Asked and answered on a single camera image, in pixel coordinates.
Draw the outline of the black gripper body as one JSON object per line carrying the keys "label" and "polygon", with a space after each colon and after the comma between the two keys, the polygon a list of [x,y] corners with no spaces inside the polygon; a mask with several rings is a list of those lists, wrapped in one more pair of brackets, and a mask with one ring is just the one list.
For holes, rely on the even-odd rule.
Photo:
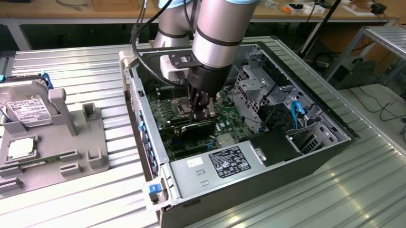
{"label": "black gripper body", "polygon": [[203,92],[209,95],[217,95],[225,86],[233,65],[222,68],[197,66],[190,69],[189,74],[189,94]]}

